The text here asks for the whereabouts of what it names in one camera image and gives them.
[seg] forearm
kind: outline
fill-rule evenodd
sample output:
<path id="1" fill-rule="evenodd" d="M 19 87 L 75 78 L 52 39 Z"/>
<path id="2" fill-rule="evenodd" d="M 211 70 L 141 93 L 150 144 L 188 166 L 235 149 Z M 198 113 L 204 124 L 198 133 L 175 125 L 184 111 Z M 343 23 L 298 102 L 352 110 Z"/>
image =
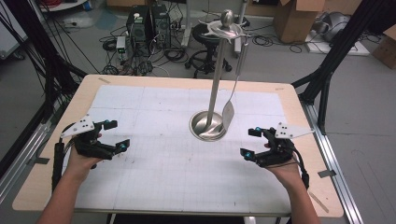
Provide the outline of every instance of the forearm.
<path id="1" fill-rule="evenodd" d="M 71 223 L 80 185 L 81 182 L 65 174 L 52 193 L 49 203 L 37 223 Z"/>
<path id="2" fill-rule="evenodd" d="M 297 182 L 292 188 L 287 188 L 290 206 L 291 219 L 293 224 L 317 224 L 320 223 L 314 205 L 306 192 L 303 182 Z"/>

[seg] desk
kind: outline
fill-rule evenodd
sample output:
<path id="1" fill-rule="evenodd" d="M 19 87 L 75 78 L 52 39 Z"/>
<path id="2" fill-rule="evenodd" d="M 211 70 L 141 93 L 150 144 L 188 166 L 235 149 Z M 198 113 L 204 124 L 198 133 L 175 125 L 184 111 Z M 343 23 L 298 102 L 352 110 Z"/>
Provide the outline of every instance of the desk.
<path id="1" fill-rule="evenodd" d="M 154 87 L 171 89 L 204 89 L 210 90 L 211 80 L 187 79 L 187 78 L 162 78 L 162 77 L 114 77 L 89 75 L 84 78 L 76 92 L 64 116 L 55 128 L 52 137 L 41 153 L 41 157 L 52 158 L 53 146 L 58 141 L 62 129 L 68 124 L 82 118 L 89 110 L 98 89 L 102 85 L 119 85 L 132 87 Z M 233 81 L 221 81 L 220 89 L 231 90 Z M 271 92 L 278 95 L 283 107 L 283 112 L 289 124 L 308 127 L 304 111 L 300 105 L 297 94 L 290 84 L 242 82 L 236 87 L 237 91 Z M 301 151 L 307 171 L 311 175 L 309 195 L 313 205 L 320 217 L 340 217 L 344 214 L 342 206 L 332 181 L 329 177 L 320 178 L 318 172 L 326 169 L 321 158 L 315 138 L 312 134 L 294 140 L 295 146 Z M 36 164 L 27 177 L 19 194 L 17 195 L 13 208 L 22 211 L 42 210 L 50 196 L 50 177 L 52 172 L 52 161 L 47 165 Z M 272 214 L 262 211 L 260 216 L 286 216 L 287 214 Z"/>

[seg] gray floor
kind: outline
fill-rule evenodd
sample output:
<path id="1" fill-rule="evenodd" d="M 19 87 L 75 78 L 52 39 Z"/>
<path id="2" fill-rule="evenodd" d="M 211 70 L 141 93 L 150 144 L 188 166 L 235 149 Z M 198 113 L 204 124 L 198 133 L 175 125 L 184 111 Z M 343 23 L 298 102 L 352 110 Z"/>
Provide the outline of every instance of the gray floor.
<path id="1" fill-rule="evenodd" d="M 75 13 L 76 10 L 64 12 Z M 121 27 L 125 13 L 109 11 L 103 7 L 89 13 L 94 26 L 71 32 L 71 36 L 92 63 L 102 70 L 106 65 L 106 52 L 99 38 Z M 251 28 L 268 24 L 267 19 L 251 18 Z M 259 30 L 259 34 L 271 34 L 272 28 Z M 81 69 L 96 73 L 83 59 L 70 41 L 65 41 L 72 61 Z M 369 41 L 363 45 L 371 52 L 376 47 Z M 191 39 L 188 53 L 200 49 Z M 291 83 L 315 71 L 325 55 L 308 53 L 302 46 L 301 53 L 291 52 L 286 46 L 261 47 L 250 44 L 243 75 L 240 80 L 258 82 Z M 236 59 L 229 50 L 229 61 L 235 67 Z M 186 70 L 183 63 L 167 63 L 162 66 L 171 77 L 191 78 L 193 70 Z M 161 69 L 150 76 L 167 77 Z M 234 79 L 233 72 L 223 79 Z M 330 89 L 327 113 L 327 133 L 332 148 L 340 162 L 346 182 L 365 223 L 394 223 L 396 220 L 395 168 L 396 119 L 393 113 L 396 103 L 396 73 L 373 56 L 347 56 L 336 70 Z M 0 129 L 0 158 L 41 106 L 43 91 L 33 67 L 28 60 L 8 59 L 0 63 L 0 112 L 3 122 Z M 32 223 L 38 213 L 14 211 L 11 207 L 24 178 L 29 174 L 27 166 L 23 174 L 0 205 L 2 223 Z M 258 223 L 274 223 L 273 218 L 258 218 Z M 347 223 L 345 217 L 323 218 L 323 223 Z M 104 214 L 76 214 L 73 223 L 106 223 Z"/>

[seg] person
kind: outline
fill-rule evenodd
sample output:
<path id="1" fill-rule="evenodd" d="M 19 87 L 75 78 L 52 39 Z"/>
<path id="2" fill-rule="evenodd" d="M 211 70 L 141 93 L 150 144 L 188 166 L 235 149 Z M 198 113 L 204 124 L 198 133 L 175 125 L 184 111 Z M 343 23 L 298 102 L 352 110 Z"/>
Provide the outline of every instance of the person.
<path id="1" fill-rule="evenodd" d="M 289 194 L 292 223 L 320 223 L 314 205 L 300 177 L 298 164 L 294 159 L 266 169 L 276 176 Z"/>
<path id="2" fill-rule="evenodd" d="M 46 223 L 71 223 L 78 189 L 87 178 L 88 173 L 101 159 L 87 158 L 77 153 L 74 146 L 71 147 L 69 162 L 64 175 L 53 191 L 49 202 L 41 213 L 37 224 Z"/>
<path id="3" fill-rule="evenodd" d="M 64 175 L 52 193 L 49 203 L 38 219 L 37 224 L 71 223 L 78 189 L 87 178 L 91 167 L 99 161 L 101 159 L 78 155 L 76 149 L 72 146 Z M 290 160 L 276 167 L 267 167 L 266 169 L 276 176 L 289 194 L 292 223 L 320 223 L 300 177 L 297 163 L 294 160 Z"/>

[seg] stool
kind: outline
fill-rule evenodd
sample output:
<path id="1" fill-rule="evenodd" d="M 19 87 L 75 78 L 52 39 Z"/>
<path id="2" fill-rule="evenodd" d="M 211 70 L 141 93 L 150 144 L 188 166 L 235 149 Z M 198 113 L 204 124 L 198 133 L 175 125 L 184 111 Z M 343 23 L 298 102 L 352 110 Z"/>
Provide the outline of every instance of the stool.
<path id="1" fill-rule="evenodd" d="M 195 68 L 194 78 L 197 78 L 199 71 L 204 72 L 205 74 L 215 71 L 216 61 L 214 61 L 212 58 L 220 41 L 215 35 L 204 35 L 208 32 L 207 25 L 202 23 L 196 25 L 192 29 L 192 36 L 194 39 L 206 47 L 205 50 L 199 50 L 192 54 L 189 61 L 184 64 L 186 68 L 191 68 L 191 66 Z M 204 59 L 198 57 L 198 55 L 204 53 L 206 54 Z M 227 72 L 231 72 L 231 70 L 233 70 L 233 68 L 225 59 L 223 59 L 222 67 L 225 68 Z"/>

